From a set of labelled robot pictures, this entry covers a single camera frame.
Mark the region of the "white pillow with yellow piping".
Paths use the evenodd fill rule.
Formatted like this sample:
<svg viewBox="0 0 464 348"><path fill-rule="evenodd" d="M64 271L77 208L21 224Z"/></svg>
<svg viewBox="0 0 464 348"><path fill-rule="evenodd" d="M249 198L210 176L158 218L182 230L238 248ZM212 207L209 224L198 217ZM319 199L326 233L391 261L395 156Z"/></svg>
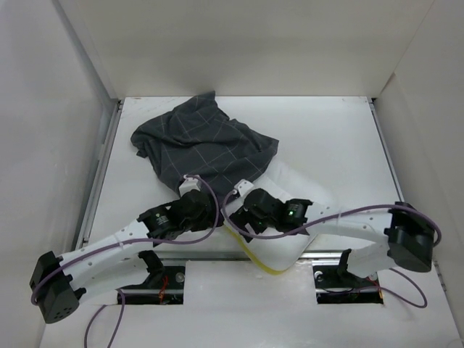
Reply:
<svg viewBox="0 0 464 348"><path fill-rule="evenodd" d="M273 159L265 173L254 180L253 184L282 202L309 199L321 205L336 204L329 190L279 159ZM272 275L279 275L289 269L315 239L315 236L297 235L273 240L252 239L247 242L230 223L225 226L255 265Z"/></svg>

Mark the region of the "dark grey checked pillowcase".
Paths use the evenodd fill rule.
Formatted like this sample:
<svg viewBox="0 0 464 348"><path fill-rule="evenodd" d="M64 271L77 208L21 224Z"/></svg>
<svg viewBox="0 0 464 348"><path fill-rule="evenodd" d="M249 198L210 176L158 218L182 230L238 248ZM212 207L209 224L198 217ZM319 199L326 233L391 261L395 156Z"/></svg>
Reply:
<svg viewBox="0 0 464 348"><path fill-rule="evenodd" d="M199 175L219 200L240 180L258 179L279 145L277 139L229 118L215 92L194 96L146 121L130 142L169 189L178 192L185 175Z"/></svg>

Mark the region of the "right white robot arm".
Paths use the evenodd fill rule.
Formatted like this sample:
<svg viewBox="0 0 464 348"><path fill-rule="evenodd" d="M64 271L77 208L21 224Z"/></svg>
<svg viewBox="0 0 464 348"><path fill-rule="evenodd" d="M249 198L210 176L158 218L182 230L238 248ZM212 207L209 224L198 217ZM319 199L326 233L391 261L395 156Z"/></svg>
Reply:
<svg viewBox="0 0 464 348"><path fill-rule="evenodd" d="M436 230L404 202L346 210L252 186L230 192L221 210L250 257L275 273L289 269L319 236L368 243L342 252L336 277L346 286L393 267L431 270Z"/></svg>

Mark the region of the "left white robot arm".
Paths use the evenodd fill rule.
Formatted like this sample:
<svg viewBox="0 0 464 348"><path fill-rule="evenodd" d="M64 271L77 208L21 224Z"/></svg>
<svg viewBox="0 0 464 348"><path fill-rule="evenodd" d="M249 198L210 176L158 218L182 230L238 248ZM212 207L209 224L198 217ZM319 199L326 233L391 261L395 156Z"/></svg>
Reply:
<svg viewBox="0 0 464 348"><path fill-rule="evenodd" d="M142 283L155 287L164 266L154 250L160 244L181 245L186 232L204 232L195 241L212 235L219 226L220 201L214 193L196 189L180 199L141 213L118 232L82 249L36 261L30 288L31 302L45 323L57 323L85 300L101 292Z"/></svg>

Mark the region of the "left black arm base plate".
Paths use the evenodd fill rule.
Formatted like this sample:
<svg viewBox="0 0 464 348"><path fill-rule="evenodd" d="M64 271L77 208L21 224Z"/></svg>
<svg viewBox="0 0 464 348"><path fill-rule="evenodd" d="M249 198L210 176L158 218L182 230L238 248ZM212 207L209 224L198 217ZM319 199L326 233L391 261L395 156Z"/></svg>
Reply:
<svg viewBox="0 0 464 348"><path fill-rule="evenodd" d="M127 305L182 305L185 285L184 265L165 266L162 275L149 276L137 285L122 289Z"/></svg>

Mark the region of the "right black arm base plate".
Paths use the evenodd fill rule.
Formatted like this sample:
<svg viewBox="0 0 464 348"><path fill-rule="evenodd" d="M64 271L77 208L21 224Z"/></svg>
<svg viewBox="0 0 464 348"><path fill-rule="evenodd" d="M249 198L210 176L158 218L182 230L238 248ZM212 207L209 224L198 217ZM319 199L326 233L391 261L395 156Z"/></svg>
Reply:
<svg viewBox="0 0 464 348"><path fill-rule="evenodd" d="M312 267L315 296L319 305L354 305L384 303L378 279L359 278L351 273L341 274L337 265Z"/></svg>

